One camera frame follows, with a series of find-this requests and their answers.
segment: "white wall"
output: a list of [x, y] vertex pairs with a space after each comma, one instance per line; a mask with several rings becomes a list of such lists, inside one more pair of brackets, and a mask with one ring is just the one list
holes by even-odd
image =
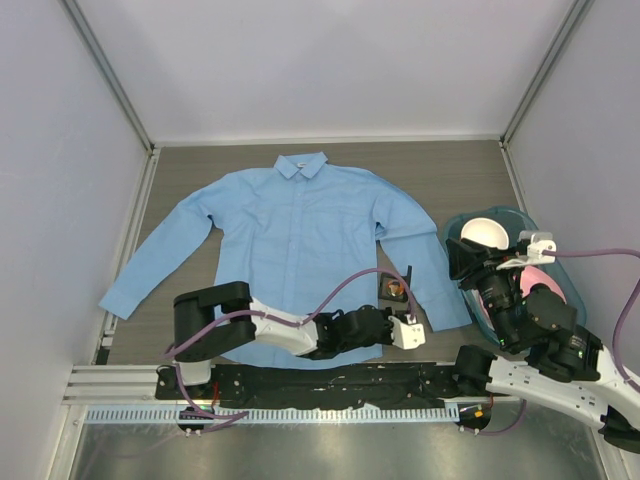
[[[518, 131], [512, 153], [527, 205], [558, 249], [640, 249], [640, 2], [594, 2]], [[608, 345], [640, 276], [627, 258], [564, 262]], [[640, 371], [640, 305], [623, 332]]]
[[1, 476], [43, 478], [144, 152], [60, 5], [0, 5]]
[[495, 135], [572, 0], [81, 0], [157, 142]]

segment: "gray floor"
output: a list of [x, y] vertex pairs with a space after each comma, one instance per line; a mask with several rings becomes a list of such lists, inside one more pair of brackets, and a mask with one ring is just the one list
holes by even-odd
[[[488, 430], [509, 425], [516, 410], [514, 403], [496, 404]], [[476, 438], [452, 424], [425, 423], [239, 425], [202, 438], [169, 439], [177, 432], [168, 424], [85, 425], [70, 478], [607, 478], [589, 429], [537, 405], [528, 407], [519, 428], [496, 437]], [[153, 449], [163, 439], [169, 440]]]
[[[391, 142], [165, 148], [139, 243], [180, 200], [226, 173], [271, 167], [280, 154], [324, 151], [329, 162], [366, 168], [415, 198], [439, 227], [452, 216], [494, 205], [516, 205], [496, 141]], [[110, 364], [157, 364], [172, 342], [172, 300], [213, 282], [222, 232], [207, 241], [116, 329]], [[379, 263], [390, 266], [378, 249]], [[486, 344], [476, 326], [430, 334], [422, 348], [385, 350], [385, 361], [452, 361], [462, 344]]]

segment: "plastic bin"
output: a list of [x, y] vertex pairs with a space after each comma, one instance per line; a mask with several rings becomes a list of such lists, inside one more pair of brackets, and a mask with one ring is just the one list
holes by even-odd
[[[442, 230], [442, 243], [444, 244], [447, 238], [460, 238], [460, 232], [462, 231], [463, 225], [476, 217], [490, 218], [502, 225], [509, 234], [510, 247], [515, 246], [518, 241], [518, 235], [522, 230], [538, 230], [538, 226], [526, 213], [512, 207], [492, 207], [487, 210], [465, 213], [453, 217], [447, 222]], [[573, 286], [567, 272], [562, 268], [560, 262], [556, 260], [554, 263], [536, 265], [536, 267], [544, 271], [558, 283], [564, 292], [567, 303], [577, 310], [577, 322], [580, 325], [584, 325], [587, 321], [587, 312], [585, 310], [584, 303], [582, 302], [580, 295], [578, 295], [576, 288]], [[472, 317], [474, 317], [478, 325], [480, 325], [482, 333], [492, 343], [499, 345], [498, 337], [483, 321], [483, 318], [485, 318], [484, 312], [480, 303], [473, 296], [473, 293], [471, 291], [466, 291], [462, 292], [462, 294], [471, 311]]]

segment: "shirt sleeve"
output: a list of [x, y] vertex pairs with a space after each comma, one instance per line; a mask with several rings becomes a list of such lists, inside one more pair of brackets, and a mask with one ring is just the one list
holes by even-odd
[[238, 182], [233, 174], [182, 200], [147, 237], [120, 273], [100, 306], [127, 319], [151, 291], [176, 270], [211, 231], [223, 228], [225, 214], [234, 208]]
[[373, 206], [376, 239], [401, 274], [413, 267], [411, 291], [431, 328], [435, 332], [470, 324], [462, 294], [449, 279], [449, 263], [435, 223], [409, 195], [378, 180]]

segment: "blue shirt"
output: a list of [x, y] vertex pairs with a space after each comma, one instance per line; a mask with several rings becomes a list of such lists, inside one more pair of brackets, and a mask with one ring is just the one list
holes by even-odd
[[[248, 282], [253, 297], [293, 314], [310, 313], [345, 278], [377, 265], [379, 240], [434, 331], [469, 324], [436, 226], [411, 197], [373, 173], [326, 163], [323, 153], [280, 156], [274, 168], [230, 173], [181, 201], [149, 235], [100, 306], [128, 318], [207, 238], [224, 231], [215, 284]], [[377, 304], [377, 278], [352, 282], [325, 311]], [[251, 343], [225, 356], [262, 367], [321, 369], [382, 354], [379, 345], [331, 360], [297, 358]]]

